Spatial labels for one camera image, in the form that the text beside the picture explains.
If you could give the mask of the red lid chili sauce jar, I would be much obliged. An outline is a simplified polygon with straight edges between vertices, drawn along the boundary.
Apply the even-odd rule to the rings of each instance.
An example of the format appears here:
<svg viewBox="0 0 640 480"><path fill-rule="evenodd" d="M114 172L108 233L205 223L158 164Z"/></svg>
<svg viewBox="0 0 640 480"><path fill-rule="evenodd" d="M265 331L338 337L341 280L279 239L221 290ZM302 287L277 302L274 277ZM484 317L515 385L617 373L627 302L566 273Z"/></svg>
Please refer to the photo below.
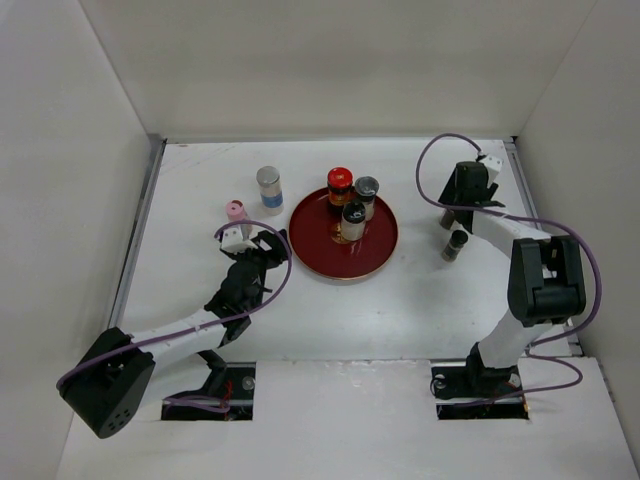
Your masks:
<svg viewBox="0 0 640 480"><path fill-rule="evenodd" d="M331 214L341 214L352 200L353 182L353 174L346 167L334 167L328 172L328 210Z"/></svg>

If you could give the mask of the pink lid spice bottle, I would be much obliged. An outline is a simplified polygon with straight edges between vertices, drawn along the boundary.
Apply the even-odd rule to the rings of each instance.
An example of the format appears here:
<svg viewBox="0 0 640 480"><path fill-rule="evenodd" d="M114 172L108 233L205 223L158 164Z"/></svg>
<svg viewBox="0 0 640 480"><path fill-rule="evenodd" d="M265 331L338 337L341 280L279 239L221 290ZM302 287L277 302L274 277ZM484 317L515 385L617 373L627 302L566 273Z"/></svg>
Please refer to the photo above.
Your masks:
<svg viewBox="0 0 640 480"><path fill-rule="evenodd" d="M239 225L241 222L249 219L246 208L240 200L229 201L225 205L225 212L228 222L233 225Z"/></svg>

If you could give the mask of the right metal frame rail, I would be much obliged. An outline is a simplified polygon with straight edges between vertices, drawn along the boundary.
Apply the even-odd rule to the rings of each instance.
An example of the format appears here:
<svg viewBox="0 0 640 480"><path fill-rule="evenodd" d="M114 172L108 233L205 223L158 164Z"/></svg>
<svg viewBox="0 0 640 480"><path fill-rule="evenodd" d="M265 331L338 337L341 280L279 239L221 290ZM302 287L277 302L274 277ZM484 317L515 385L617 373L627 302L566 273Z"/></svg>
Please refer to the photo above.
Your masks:
<svg viewBox="0 0 640 480"><path fill-rule="evenodd" d="M586 306L580 244L575 237L552 236L538 228L537 220L504 217L502 221L510 255L508 311L483 341L495 367L515 364L528 347L546 340L547 332Z"/></svg>

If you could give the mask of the black lid pepper shaker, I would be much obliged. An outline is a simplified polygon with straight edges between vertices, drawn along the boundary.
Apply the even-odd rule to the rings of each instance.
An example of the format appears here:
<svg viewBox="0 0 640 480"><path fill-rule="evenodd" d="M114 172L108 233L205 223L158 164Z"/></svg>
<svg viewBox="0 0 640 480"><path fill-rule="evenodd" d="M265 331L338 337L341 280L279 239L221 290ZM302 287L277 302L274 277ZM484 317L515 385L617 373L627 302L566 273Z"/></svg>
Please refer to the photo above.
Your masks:
<svg viewBox="0 0 640 480"><path fill-rule="evenodd" d="M454 262L468 240L469 236L464 230L453 231L442 251L442 258L447 262Z"/></svg>

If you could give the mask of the red round tray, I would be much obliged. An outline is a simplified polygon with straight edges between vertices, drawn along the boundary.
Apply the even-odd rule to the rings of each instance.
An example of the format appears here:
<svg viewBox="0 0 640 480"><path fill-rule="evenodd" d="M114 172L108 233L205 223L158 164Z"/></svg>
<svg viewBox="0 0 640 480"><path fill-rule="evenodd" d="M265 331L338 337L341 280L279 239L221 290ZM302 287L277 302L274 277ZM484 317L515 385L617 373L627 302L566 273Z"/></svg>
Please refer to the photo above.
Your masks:
<svg viewBox="0 0 640 480"><path fill-rule="evenodd" d="M340 232L341 214L333 210L328 191L318 189L293 210L288 235L293 252L309 270L335 280L365 278L382 268L398 243L398 223L383 199L375 200L373 218L363 237L345 241Z"/></svg>

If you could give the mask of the white lid spice jar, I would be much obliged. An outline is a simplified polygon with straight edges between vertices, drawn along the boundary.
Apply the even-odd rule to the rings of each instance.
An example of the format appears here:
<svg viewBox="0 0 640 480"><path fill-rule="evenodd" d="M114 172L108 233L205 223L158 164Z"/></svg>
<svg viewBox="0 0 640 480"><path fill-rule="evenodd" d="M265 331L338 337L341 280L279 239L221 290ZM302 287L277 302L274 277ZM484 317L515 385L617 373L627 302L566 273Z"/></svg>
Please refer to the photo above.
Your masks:
<svg viewBox="0 0 640 480"><path fill-rule="evenodd" d="M445 230L450 230L455 222L455 212L445 210L439 220L439 225Z"/></svg>

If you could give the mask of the clear lid white shaker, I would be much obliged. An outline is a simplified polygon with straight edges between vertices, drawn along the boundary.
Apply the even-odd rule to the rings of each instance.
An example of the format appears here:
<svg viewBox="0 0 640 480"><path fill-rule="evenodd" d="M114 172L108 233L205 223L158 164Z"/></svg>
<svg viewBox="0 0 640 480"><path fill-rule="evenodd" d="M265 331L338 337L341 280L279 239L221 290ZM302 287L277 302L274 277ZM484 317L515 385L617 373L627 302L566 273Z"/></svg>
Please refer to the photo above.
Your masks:
<svg viewBox="0 0 640 480"><path fill-rule="evenodd" d="M374 216L379 182L372 176L359 177L354 183L354 191L358 200L365 207L365 220L370 221Z"/></svg>

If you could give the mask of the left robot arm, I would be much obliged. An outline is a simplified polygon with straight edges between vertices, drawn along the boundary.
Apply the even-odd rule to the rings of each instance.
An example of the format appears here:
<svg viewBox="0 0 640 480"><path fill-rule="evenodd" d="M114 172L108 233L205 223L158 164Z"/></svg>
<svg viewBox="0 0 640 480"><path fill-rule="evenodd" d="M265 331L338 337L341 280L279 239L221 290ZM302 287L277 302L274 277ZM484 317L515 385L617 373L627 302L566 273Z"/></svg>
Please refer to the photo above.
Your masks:
<svg viewBox="0 0 640 480"><path fill-rule="evenodd" d="M268 271L293 265L285 230L261 224L257 234L243 239L244 224L234 221L215 233L232 264L201 309L143 332L107 329L57 381L60 397L98 438L115 435L156 400L166 413L200 410L224 419L233 409L238 383L217 351L237 340L252 315L280 294L267 287Z"/></svg>

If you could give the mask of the left metal frame rail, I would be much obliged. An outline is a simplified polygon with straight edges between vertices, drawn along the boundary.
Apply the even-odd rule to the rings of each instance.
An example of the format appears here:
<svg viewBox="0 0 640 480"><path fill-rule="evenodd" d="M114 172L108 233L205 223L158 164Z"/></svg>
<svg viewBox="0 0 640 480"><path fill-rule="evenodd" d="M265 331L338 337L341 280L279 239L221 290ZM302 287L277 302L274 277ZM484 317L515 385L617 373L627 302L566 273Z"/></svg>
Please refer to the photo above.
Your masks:
<svg viewBox="0 0 640 480"><path fill-rule="evenodd" d="M106 323L107 328L118 326L126 309L139 251L167 144L167 139L157 133L149 134L148 139L151 147L150 156L147 162L135 216L133 218L132 229L124 256L124 263L118 278L113 303L109 309L109 315Z"/></svg>

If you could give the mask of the silver lid blue label bottle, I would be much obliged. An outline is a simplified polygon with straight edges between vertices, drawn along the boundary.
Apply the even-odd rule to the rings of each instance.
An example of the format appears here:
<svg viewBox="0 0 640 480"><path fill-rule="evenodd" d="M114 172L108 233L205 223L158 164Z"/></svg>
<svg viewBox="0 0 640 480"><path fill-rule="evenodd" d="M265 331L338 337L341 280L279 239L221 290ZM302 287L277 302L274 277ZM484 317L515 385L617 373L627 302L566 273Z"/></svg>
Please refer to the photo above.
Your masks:
<svg viewBox="0 0 640 480"><path fill-rule="evenodd" d="M271 215L283 211L283 193L280 172L273 166L263 166L256 173L263 208Z"/></svg>

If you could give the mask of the black knob white grinder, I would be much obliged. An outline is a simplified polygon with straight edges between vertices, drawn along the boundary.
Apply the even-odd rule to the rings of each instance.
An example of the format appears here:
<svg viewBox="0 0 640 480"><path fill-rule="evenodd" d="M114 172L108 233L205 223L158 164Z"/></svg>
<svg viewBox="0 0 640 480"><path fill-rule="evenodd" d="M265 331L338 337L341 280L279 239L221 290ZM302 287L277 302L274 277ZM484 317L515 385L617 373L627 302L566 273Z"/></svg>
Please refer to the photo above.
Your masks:
<svg viewBox="0 0 640 480"><path fill-rule="evenodd" d="M346 204L342 210L341 235L349 242L362 238L366 226L366 207L359 200Z"/></svg>

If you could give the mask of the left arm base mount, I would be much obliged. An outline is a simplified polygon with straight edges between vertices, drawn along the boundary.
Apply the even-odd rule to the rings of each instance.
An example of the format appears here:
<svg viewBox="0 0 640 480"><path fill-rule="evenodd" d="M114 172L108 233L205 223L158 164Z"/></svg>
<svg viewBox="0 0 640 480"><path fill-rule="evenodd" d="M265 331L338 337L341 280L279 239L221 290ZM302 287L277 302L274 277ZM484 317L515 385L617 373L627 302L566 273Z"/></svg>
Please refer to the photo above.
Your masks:
<svg viewBox="0 0 640 480"><path fill-rule="evenodd" d="M257 367L255 362L228 363L215 351L201 351L191 357L207 375L199 386L171 395L164 401L162 421L251 421Z"/></svg>

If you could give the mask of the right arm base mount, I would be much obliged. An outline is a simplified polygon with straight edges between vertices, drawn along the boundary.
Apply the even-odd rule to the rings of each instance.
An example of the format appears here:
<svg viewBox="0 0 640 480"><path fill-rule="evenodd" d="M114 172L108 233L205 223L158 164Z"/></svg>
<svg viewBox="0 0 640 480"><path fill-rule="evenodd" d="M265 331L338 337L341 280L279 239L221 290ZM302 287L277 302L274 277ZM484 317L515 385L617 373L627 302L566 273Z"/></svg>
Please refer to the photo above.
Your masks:
<svg viewBox="0 0 640 480"><path fill-rule="evenodd" d="M502 396L522 390L517 368L477 385L471 383L463 365L432 366L431 374L430 390L436 398L439 420L529 419L522 396L502 399Z"/></svg>

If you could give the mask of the metal frame rail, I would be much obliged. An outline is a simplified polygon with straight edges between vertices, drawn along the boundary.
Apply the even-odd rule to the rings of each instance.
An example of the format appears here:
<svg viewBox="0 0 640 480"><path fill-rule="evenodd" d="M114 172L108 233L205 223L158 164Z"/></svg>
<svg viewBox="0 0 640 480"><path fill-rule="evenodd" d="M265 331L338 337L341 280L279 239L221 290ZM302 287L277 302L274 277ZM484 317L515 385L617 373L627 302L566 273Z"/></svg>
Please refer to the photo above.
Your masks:
<svg viewBox="0 0 640 480"><path fill-rule="evenodd" d="M132 229L124 256L124 263L118 278L113 303L109 309L109 315L106 323L107 328L118 326L126 309L139 251L167 144L167 139L157 133L149 134L148 139L151 147L150 156L147 162L135 216L133 218Z"/></svg>
<svg viewBox="0 0 640 480"><path fill-rule="evenodd" d="M547 332L586 306L580 244L575 237L552 236L538 228L537 220L504 217L502 221L510 255L508 311L483 341L495 367L515 364L528 347L546 340Z"/></svg>

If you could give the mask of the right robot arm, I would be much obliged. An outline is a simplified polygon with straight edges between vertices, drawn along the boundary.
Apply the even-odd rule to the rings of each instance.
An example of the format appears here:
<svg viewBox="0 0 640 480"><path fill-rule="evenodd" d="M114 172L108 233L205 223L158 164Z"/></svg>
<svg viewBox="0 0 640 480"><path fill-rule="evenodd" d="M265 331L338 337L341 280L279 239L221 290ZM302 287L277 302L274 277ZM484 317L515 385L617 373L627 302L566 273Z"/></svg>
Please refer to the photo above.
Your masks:
<svg viewBox="0 0 640 480"><path fill-rule="evenodd" d="M440 224L451 233L444 259L455 260L470 236L476 236L510 261L505 315L472 346L463 366L432 370L431 389L439 399L495 398L520 390L517 363L526 349L586 306L575 238L551 236L510 219L507 211L485 213L498 205L493 196L501 168L501 160L492 156L459 162L439 197L448 207Z"/></svg>

